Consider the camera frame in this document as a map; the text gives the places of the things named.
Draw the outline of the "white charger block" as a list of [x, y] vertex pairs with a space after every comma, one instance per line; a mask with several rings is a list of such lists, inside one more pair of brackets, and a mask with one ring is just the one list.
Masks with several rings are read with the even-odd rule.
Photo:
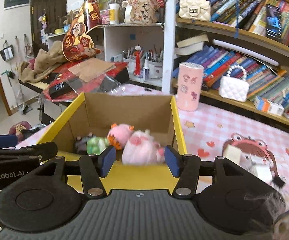
[[269, 165], [254, 164], [249, 168], [249, 172], [265, 183], [270, 183], [273, 179]]

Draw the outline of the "wooden bookshelf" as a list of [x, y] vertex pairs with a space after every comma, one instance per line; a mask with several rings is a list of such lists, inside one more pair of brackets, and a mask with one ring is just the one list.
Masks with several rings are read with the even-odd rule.
[[202, 66], [202, 101], [289, 132], [289, 0], [174, 0], [173, 82]]

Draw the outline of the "black binder clip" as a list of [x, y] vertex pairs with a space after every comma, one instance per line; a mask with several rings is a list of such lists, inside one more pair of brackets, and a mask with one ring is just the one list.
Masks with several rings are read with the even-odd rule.
[[279, 176], [274, 176], [272, 179], [272, 183], [276, 185], [279, 189], [283, 188], [285, 185], [285, 181], [281, 179]]

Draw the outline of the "white shelf unit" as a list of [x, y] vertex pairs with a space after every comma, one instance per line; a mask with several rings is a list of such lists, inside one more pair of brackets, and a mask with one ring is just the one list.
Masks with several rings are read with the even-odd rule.
[[101, 50], [97, 58], [110, 61], [115, 56], [127, 52], [136, 45], [145, 51], [163, 49], [163, 30], [161, 23], [143, 24], [112, 24], [101, 25], [91, 31], [91, 38]]

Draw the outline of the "beige cloth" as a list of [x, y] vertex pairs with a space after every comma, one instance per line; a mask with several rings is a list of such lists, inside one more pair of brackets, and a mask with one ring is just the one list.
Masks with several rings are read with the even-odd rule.
[[30, 62], [23, 61], [18, 66], [19, 80], [38, 83], [65, 62], [67, 59], [63, 54], [62, 42], [55, 41], [49, 51], [40, 49], [36, 58]]

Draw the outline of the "black rectangular box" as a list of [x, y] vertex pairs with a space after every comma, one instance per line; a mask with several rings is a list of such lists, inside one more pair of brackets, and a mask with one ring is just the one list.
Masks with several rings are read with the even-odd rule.
[[62, 96], [64, 94], [72, 91], [72, 88], [68, 83], [61, 82], [59, 84], [51, 86], [48, 91], [49, 91], [49, 95], [50, 95], [51, 99], [56, 99], [59, 96]]

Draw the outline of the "brown cardboard sheet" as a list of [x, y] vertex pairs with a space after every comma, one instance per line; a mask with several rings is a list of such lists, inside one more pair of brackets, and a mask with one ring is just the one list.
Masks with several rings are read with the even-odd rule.
[[70, 67], [68, 70], [84, 82], [90, 82], [114, 68], [113, 62], [90, 58]]

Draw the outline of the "red white figurine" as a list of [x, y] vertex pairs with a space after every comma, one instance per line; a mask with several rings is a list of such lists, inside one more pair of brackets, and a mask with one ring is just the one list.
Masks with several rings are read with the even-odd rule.
[[139, 76], [141, 72], [141, 60], [140, 60], [141, 47], [135, 46], [136, 66], [134, 70], [134, 76]]

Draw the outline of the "row of blue books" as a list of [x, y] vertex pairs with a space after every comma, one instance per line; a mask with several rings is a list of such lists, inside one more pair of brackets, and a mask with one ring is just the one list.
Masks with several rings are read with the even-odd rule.
[[[201, 90], [213, 90], [219, 95], [219, 85], [222, 76], [233, 65], [242, 66], [247, 73], [249, 83], [247, 100], [254, 102], [256, 96], [280, 103], [284, 112], [289, 110], [289, 74], [284, 69], [274, 71], [268, 64], [250, 55], [236, 50], [202, 46], [199, 49], [187, 50], [189, 57], [184, 62], [196, 63], [204, 68]], [[173, 71], [173, 77], [178, 79], [179, 66]], [[243, 72], [235, 69], [231, 77], [241, 79]]]

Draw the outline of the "white quilted pearl handbag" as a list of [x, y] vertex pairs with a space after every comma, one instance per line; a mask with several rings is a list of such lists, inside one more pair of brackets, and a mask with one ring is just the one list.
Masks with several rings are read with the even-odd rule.
[[[241, 70], [243, 72], [241, 79], [231, 77], [231, 74], [235, 69]], [[247, 94], [250, 87], [249, 83], [246, 81], [246, 78], [247, 73], [242, 66], [238, 64], [231, 66], [228, 69], [226, 75], [221, 77], [219, 95], [222, 98], [245, 102], [247, 100]]]

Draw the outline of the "pink cylindrical container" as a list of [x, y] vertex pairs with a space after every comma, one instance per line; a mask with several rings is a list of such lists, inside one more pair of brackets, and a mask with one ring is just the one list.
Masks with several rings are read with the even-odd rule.
[[202, 65], [190, 62], [179, 64], [177, 79], [177, 106], [183, 111], [198, 109], [204, 68]]

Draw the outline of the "cream cube toy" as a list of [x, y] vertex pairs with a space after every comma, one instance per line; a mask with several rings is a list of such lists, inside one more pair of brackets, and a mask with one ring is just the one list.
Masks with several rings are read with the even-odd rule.
[[223, 156], [237, 165], [240, 164], [241, 154], [241, 149], [232, 145], [227, 145], [223, 151]]

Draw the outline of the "red cartoon paper decoration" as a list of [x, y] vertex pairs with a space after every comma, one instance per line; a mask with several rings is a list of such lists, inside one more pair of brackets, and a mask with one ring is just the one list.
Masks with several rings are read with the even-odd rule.
[[100, 24], [99, 0], [86, 0], [62, 42], [63, 54], [68, 61], [80, 61], [100, 54], [100, 50], [95, 47], [90, 36], [90, 31]]

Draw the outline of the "pink toy with orange spikes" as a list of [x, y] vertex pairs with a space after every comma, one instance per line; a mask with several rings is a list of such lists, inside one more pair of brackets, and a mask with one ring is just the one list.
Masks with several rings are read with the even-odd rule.
[[107, 138], [116, 150], [122, 150], [134, 132], [134, 127], [128, 124], [112, 124]]

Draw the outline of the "green frog toy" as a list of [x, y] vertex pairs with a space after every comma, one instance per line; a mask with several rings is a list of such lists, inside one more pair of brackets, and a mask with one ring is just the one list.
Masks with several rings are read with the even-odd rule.
[[92, 137], [87, 141], [87, 155], [101, 155], [108, 146], [107, 137]]

